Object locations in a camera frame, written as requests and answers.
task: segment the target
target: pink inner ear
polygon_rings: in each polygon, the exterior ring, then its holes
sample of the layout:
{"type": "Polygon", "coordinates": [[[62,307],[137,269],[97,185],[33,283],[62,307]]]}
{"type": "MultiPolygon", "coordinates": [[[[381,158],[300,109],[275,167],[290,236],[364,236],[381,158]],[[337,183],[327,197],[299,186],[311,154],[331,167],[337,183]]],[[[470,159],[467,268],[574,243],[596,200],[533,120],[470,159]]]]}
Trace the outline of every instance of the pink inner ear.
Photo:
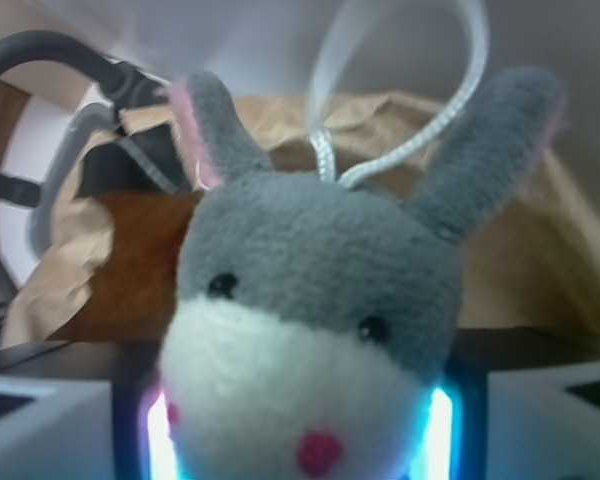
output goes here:
{"type": "Polygon", "coordinates": [[[224,185],[224,181],[213,168],[207,145],[200,134],[193,102],[185,82],[174,82],[167,88],[171,108],[180,126],[180,135],[189,152],[189,169],[205,190],[224,185]]]}

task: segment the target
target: gray plush toy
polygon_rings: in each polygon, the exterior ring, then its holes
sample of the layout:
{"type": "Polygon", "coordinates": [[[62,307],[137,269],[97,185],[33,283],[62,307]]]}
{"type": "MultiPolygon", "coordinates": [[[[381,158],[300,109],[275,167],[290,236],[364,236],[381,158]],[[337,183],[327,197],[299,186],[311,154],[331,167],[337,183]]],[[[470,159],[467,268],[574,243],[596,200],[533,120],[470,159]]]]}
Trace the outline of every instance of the gray plush toy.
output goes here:
{"type": "Polygon", "coordinates": [[[563,86],[494,78],[406,201],[276,172],[209,73],[170,89],[211,191],[184,242],[160,362],[198,479],[396,479],[408,469],[462,297],[460,244],[512,196],[563,86]]]}

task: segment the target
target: stuffed animal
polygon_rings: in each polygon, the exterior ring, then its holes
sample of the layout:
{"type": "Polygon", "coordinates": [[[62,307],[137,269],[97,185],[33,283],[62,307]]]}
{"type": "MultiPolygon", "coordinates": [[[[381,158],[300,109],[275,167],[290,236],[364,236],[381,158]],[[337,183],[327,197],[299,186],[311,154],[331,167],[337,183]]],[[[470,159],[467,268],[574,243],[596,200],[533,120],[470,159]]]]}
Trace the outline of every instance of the stuffed animal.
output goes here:
{"type": "Polygon", "coordinates": [[[209,73],[170,89],[210,191],[180,254],[160,371],[199,479],[397,479],[427,422],[462,296],[459,247],[559,126],[563,86],[495,77],[402,201],[274,171],[209,73]]]}

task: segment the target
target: blue led light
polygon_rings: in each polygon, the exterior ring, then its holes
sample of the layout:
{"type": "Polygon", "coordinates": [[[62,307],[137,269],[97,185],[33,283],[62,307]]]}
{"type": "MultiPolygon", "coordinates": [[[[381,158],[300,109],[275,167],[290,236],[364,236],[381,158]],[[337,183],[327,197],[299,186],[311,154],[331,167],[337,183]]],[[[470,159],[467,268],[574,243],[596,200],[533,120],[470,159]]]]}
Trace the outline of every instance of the blue led light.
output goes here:
{"type": "MultiPolygon", "coordinates": [[[[414,457],[410,480],[449,480],[451,469],[454,405],[442,388],[433,392],[431,413],[424,439],[414,457]]],[[[173,442],[169,436],[167,405],[158,395],[147,414],[151,480],[182,480],[173,442]]]]}

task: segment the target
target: crumpled paper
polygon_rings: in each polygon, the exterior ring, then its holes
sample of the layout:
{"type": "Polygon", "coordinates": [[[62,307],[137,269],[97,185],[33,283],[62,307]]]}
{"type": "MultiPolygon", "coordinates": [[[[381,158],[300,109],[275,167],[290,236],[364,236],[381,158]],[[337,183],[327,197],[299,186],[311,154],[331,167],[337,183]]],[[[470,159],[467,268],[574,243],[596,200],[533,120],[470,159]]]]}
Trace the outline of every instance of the crumpled paper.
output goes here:
{"type": "MultiPolygon", "coordinates": [[[[334,97],[325,123],[333,135],[338,170],[397,147],[440,108],[403,92],[334,97]]],[[[277,168],[315,168],[303,97],[239,98],[236,110],[277,168]]],[[[172,125],[176,148],[186,158],[167,107],[123,115],[129,132],[164,122],[172,125]]],[[[95,135],[88,148],[111,138],[95,135]]],[[[373,181],[408,197],[436,146],[433,142],[373,181]]],[[[560,160],[551,152],[543,157],[517,197],[463,246],[465,294],[459,325],[561,328],[600,337],[600,220],[560,160]]],[[[185,171],[197,186],[186,166],[185,171]]],[[[2,347],[43,340],[68,322],[89,299],[94,269],[108,258],[114,232],[106,210],[93,200],[71,200],[79,175],[80,162],[56,205],[54,245],[13,302],[2,347]]]]}

